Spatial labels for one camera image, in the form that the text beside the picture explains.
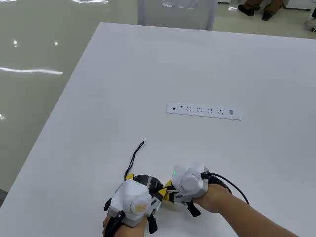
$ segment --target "power strip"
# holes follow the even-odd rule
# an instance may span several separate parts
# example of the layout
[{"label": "power strip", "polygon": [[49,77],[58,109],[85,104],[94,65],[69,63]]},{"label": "power strip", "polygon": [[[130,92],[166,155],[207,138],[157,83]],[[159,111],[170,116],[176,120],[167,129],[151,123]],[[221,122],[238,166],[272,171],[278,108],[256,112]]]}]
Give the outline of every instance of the power strip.
[{"label": "power strip", "polygon": [[168,114],[191,115],[218,119],[241,120],[241,115],[235,109],[220,106],[193,105],[185,103],[168,103]]}]

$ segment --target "reflective floor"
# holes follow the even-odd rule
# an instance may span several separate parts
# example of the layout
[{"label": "reflective floor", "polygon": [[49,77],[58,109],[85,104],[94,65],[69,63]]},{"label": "reflective floor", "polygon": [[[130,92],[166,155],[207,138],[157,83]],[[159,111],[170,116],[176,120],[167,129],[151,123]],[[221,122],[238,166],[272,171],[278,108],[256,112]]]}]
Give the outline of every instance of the reflective floor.
[{"label": "reflective floor", "polygon": [[[214,30],[316,39],[309,12],[219,4]],[[137,23],[137,0],[0,0],[0,188],[8,191],[99,22]]]}]

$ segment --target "white table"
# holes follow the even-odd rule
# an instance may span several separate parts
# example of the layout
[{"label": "white table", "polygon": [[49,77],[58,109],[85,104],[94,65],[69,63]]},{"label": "white table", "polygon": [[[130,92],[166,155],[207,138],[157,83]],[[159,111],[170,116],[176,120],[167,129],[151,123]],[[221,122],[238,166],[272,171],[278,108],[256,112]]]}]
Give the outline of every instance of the white table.
[{"label": "white table", "polygon": [[[101,236],[103,205],[142,139],[134,173],[166,182],[174,164],[204,163],[254,208],[312,236],[313,55],[310,39],[101,23],[0,209],[1,236]],[[167,102],[243,117],[168,115]],[[164,204],[157,222],[159,237],[235,236],[219,215],[178,205]]]}]

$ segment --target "chair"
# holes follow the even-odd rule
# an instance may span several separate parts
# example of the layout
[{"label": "chair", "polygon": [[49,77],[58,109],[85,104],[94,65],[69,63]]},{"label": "chair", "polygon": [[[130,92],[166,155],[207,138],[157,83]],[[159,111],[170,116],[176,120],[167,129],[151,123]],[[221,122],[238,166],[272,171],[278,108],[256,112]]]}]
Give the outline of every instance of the chair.
[{"label": "chair", "polygon": [[211,31],[217,0],[138,0],[138,25]]}]

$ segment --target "black wire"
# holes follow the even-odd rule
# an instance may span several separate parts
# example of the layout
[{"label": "black wire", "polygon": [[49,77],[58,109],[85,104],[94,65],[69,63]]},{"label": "black wire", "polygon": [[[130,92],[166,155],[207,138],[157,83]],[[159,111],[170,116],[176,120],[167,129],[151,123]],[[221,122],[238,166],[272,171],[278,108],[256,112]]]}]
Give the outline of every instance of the black wire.
[{"label": "black wire", "polygon": [[245,199],[246,203],[247,203],[248,205],[250,205],[249,202],[248,202],[248,199],[247,199],[246,196],[245,196],[245,194],[243,194],[243,192],[242,192],[235,184],[233,184],[231,181],[229,181],[227,178],[223,177],[222,175],[215,174],[215,173],[211,173],[211,175],[214,175],[214,176],[217,176],[217,177],[219,177],[219,178],[221,178],[221,179],[224,179],[227,183],[229,183],[230,185],[232,185],[235,189],[238,190],[238,192],[241,193],[241,195],[242,195],[243,198]]},{"label": "black wire", "polygon": [[124,180],[126,179],[126,177],[127,177],[128,173],[129,173],[130,169],[133,167],[136,153],[137,153],[138,150],[144,145],[144,143],[145,143],[145,141],[142,141],[142,142],[139,144],[138,148],[134,151],[133,157],[132,157],[132,159],[130,160],[129,166],[128,166],[126,172],[125,172]]}]

